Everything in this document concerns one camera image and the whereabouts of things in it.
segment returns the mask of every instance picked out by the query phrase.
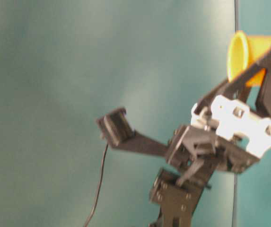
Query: bolt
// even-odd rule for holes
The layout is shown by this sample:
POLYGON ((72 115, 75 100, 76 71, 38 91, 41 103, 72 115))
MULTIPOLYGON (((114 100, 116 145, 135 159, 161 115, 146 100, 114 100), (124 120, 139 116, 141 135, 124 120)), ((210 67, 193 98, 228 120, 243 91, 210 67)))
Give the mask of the bolt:
POLYGON ((266 133, 267 133, 269 136, 271 136, 271 126, 268 126, 268 127, 266 128, 266 133))
POLYGON ((238 118, 242 118, 242 116, 244 115, 244 111, 242 109, 240 109, 239 107, 236 107, 233 111, 234 116, 238 117, 238 118))
POLYGON ((166 184, 165 182, 162 181, 162 187, 163 187, 163 189, 167 189, 168 184, 166 184))
POLYGON ((158 196, 157 196, 157 199, 158 199, 158 201, 162 201, 163 200, 163 196, 161 195, 161 194, 159 194, 158 196))
POLYGON ((191 194, 190 194, 190 193, 187 193, 187 194, 186 194, 186 199, 187 199, 187 200, 191 199, 191 194))
POLYGON ((182 212, 186 211, 186 206, 182 205, 181 210, 182 210, 182 212))

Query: yellow cup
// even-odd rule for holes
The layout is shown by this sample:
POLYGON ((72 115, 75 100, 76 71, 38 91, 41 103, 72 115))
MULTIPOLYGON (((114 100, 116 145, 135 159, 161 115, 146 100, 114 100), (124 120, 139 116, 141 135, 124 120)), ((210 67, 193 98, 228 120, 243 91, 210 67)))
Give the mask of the yellow cup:
MULTIPOLYGON (((246 36, 242 31, 236 32, 230 43, 227 55, 227 74, 229 81, 237 77, 270 48, 271 36, 246 36)), ((264 74, 265 70, 261 70, 246 85, 261 85, 264 74)))

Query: robotic arm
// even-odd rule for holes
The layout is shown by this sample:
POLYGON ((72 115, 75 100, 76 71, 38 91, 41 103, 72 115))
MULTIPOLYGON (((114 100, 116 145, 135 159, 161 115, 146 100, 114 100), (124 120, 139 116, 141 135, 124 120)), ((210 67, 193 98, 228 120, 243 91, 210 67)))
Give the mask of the robotic arm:
POLYGON ((168 145, 133 131, 118 108, 96 122, 114 149, 165 158, 180 175, 161 169, 150 191, 160 205, 156 222, 149 227, 190 227, 204 188, 215 170, 242 173, 271 148, 271 49, 237 78, 227 79, 198 101, 191 125, 175 130, 168 145), (265 69, 256 111, 246 100, 248 80, 265 69), (249 139, 245 148, 239 146, 249 139))

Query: cable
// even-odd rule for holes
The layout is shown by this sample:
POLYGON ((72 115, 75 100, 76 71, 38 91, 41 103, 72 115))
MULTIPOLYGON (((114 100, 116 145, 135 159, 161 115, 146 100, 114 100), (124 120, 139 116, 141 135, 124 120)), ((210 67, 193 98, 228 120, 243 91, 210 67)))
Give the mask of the cable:
POLYGON ((100 175, 99 175, 99 181, 98 181, 98 185, 97 185, 97 189, 96 189, 96 196, 94 198, 94 204, 91 210, 91 213, 89 214, 89 216, 86 219, 86 222, 84 224, 84 227, 87 227, 90 220, 92 219, 94 212, 96 210, 96 205, 97 205, 97 201, 98 201, 98 196, 99 196, 99 192, 101 190, 101 185, 102 185, 102 181, 103 181, 103 173, 104 173, 104 164, 105 164, 105 158, 106 158, 106 154, 107 154, 107 149, 108 149, 108 144, 106 145, 105 151, 103 153, 103 157, 102 157, 102 164, 101 164, 101 168, 100 168, 100 175))
MULTIPOLYGON (((234 0, 235 9, 235 32, 239 30, 239 2, 234 0)), ((233 208, 232 208, 232 227, 237 226, 237 174, 234 174, 234 192, 233 192, 233 208)))

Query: green wall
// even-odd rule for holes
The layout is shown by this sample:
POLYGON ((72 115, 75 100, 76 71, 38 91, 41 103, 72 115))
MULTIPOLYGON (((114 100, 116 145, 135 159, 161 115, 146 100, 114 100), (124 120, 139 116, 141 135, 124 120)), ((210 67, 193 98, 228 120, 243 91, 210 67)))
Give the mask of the green wall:
MULTIPOLYGON (((234 26, 231 0, 0 0, 0 226, 82 226, 105 147, 94 120, 123 105, 166 143, 225 78, 234 26)), ((90 226, 155 220, 162 166, 110 150, 90 226)), ((193 226, 230 226, 233 183, 214 174, 193 226)))
MULTIPOLYGON (((271 1, 239 1, 239 29, 248 35, 271 35, 271 1)), ((254 103, 258 89, 250 97, 254 103)), ((271 150, 238 178, 237 226, 271 226, 271 150)))

